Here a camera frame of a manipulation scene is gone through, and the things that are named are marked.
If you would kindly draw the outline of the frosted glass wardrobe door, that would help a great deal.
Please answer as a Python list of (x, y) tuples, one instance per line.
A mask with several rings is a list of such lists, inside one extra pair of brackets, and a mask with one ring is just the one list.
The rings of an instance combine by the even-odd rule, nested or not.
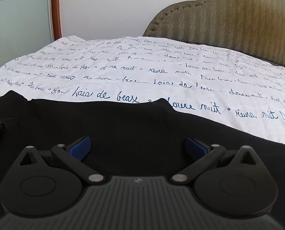
[(51, 0), (0, 0), (0, 67), (52, 41)]

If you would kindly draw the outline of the white bedsheet with blue script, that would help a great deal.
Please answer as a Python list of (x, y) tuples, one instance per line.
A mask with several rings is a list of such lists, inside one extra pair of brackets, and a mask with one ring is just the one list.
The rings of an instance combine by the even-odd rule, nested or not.
[(285, 68), (237, 51), (172, 39), (63, 37), (0, 68), (0, 97), (144, 103), (285, 144)]

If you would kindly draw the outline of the brown wooden door frame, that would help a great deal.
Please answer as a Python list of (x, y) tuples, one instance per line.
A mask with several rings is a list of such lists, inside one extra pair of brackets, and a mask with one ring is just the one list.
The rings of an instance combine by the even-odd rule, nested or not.
[(60, 0), (51, 0), (51, 15), (53, 23), (53, 37), (58, 40), (62, 37), (60, 20)]

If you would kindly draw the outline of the black pants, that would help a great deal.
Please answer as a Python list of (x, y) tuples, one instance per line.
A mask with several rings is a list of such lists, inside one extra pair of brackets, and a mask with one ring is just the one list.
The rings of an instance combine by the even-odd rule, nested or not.
[[(187, 136), (228, 150), (251, 146), (275, 179), (279, 195), (271, 214), (285, 225), (285, 141), (268, 141), (196, 115), (175, 111), (165, 99), (142, 104), (108, 101), (27, 100), (0, 97), (0, 182), (26, 146), (49, 150), (87, 135), (84, 163), (104, 175), (171, 176), (190, 164)], [(4, 215), (0, 203), (0, 218)]]

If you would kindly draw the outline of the olive upholstered headboard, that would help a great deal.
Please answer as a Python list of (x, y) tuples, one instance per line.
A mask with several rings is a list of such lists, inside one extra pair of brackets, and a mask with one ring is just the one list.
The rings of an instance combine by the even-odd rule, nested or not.
[(285, 0), (195, 0), (162, 9), (144, 35), (239, 51), (285, 66)]

